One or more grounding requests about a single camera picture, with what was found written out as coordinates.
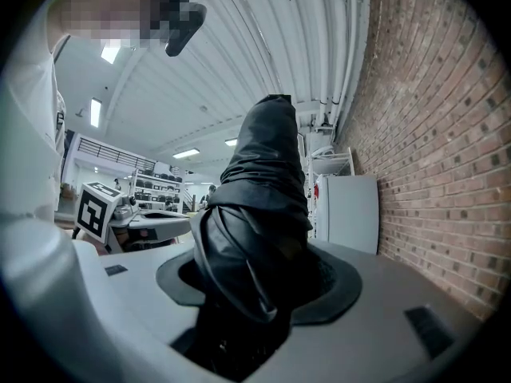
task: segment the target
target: person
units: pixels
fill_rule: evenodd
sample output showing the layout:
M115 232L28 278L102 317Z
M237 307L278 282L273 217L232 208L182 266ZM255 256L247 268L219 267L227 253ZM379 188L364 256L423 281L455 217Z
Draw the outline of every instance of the person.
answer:
M0 171L17 173L0 179L0 213L53 222L65 134L52 55L57 44L74 36L135 46L165 5L168 0L48 0L34 15L0 80ZM35 161L26 157L34 153Z
M199 209L206 208L208 206L209 198L213 195L213 193L216 191L216 186L212 184L209 186L208 194L203 195L199 202Z

